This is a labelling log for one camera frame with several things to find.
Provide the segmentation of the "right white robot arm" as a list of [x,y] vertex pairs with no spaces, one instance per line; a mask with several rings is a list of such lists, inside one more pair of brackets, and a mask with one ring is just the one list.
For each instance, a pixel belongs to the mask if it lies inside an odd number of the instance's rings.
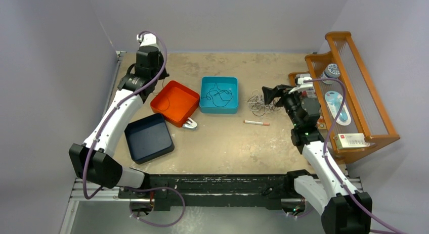
[[309,175],[296,176],[284,183],[290,197],[301,195],[318,212],[325,233],[369,233],[372,199],[359,192],[343,174],[329,153],[317,127],[320,104],[315,98],[302,97],[289,85],[262,87],[264,103],[278,99],[276,107],[283,107],[293,129],[291,141],[315,170],[320,183]]

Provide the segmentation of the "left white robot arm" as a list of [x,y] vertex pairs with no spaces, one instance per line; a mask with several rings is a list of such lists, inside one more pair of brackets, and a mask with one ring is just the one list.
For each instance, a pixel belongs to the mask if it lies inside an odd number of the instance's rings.
[[105,188],[130,187],[138,198],[150,194],[145,174],[114,160],[116,146],[135,113],[154,91],[159,79],[168,77],[165,57],[156,45],[142,45],[100,123],[83,143],[73,144],[69,156],[76,176],[84,183]]

